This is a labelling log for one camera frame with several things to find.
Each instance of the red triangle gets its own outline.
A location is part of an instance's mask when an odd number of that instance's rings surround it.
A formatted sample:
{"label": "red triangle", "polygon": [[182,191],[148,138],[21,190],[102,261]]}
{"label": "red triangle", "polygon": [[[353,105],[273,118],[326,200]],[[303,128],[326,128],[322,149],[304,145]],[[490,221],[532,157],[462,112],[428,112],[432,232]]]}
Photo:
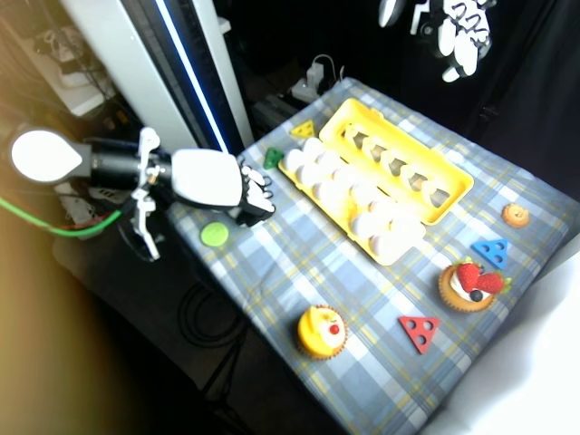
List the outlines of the red triangle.
{"label": "red triangle", "polygon": [[437,331],[439,327],[439,319],[435,317],[399,317],[399,322],[405,333],[411,338],[413,344],[419,351],[420,354],[424,354],[429,349],[429,345],[431,343],[431,338]]}

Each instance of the egg carton compartment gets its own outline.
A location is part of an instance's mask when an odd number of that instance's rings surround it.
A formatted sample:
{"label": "egg carton compartment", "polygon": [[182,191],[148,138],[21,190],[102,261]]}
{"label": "egg carton compartment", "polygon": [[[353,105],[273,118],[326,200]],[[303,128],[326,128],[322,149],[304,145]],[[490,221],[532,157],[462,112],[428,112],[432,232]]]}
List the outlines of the egg carton compartment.
{"label": "egg carton compartment", "polygon": [[473,187],[468,173],[355,99],[341,105],[320,139],[383,192],[411,205],[426,225],[437,224]]}
{"label": "egg carton compartment", "polygon": [[425,236],[412,208],[317,138],[288,151],[278,168],[380,265],[392,265]]}

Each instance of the strawberry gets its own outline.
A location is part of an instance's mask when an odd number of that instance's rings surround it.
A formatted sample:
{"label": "strawberry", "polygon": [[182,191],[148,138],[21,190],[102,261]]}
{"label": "strawberry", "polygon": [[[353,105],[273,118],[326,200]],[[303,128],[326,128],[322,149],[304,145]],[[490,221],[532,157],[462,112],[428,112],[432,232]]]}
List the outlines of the strawberry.
{"label": "strawberry", "polygon": [[471,292],[479,279],[479,267],[473,263],[465,263],[457,266],[457,277],[466,292]]}
{"label": "strawberry", "polygon": [[475,287],[483,292],[492,295],[501,292],[504,289],[504,279],[498,274],[485,274],[479,277]]}

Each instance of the led strip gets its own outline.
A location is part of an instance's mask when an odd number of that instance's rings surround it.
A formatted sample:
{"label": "led strip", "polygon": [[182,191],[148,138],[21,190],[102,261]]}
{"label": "led strip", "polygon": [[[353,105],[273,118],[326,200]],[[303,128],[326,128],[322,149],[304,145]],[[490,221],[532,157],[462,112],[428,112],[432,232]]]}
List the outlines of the led strip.
{"label": "led strip", "polygon": [[179,59],[181,59],[181,62],[183,63],[183,66],[185,67],[185,71],[188,74],[189,81],[191,82],[191,85],[193,86],[193,90],[195,91],[196,95],[198,96],[199,102],[201,103],[201,107],[203,108],[203,111],[206,113],[206,116],[208,117],[209,125],[211,126],[211,130],[214,131],[214,135],[216,136],[217,143],[219,144],[219,147],[221,148],[221,150],[223,152],[228,152],[226,143],[224,142],[224,138],[221,136],[221,132],[219,131],[218,124],[216,123],[216,119],[214,118],[214,115],[211,112],[211,109],[209,108],[208,101],[206,100],[206,96],[204,95],[203,91],[201,90],[201,86],[199,85],[198,77],[196,76],[195,72],[193,71],[193,66],[191,65],[191,62],[189,61],[188,55],[185,52],[185,47],[183,46],[183,43],[181,42],[181,39],[179,38],[178,31],[175,28],[175,25],[173,24],[173,20],[171,19],[171,15],[169,14],[169,10],[168,10],[168,8],[165,5],[165,2],[163,0],[155,0],[155,3],[157,4],[157,8],[159,9],[159,12],[161,13],[161,17],[163,18],[163,23],[165,23],[165,26],[167,27],[167,30],[169,31],[169,35],[171,36],[171,41],[173,41],[173,44],[175,45],[175,48],[178,51]]}

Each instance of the blueberry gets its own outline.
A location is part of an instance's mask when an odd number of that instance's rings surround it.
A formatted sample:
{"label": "blueberry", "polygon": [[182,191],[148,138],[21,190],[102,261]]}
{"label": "blueberry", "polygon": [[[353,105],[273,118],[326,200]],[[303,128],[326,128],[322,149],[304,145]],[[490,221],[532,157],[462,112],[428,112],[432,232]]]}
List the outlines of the blueberry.
{"label": "blueberry", "polygon": [[481,299],[483,299],[483,294],[479,290],[474,290],[469,293],[469,297],[473,302],[479,302]]}

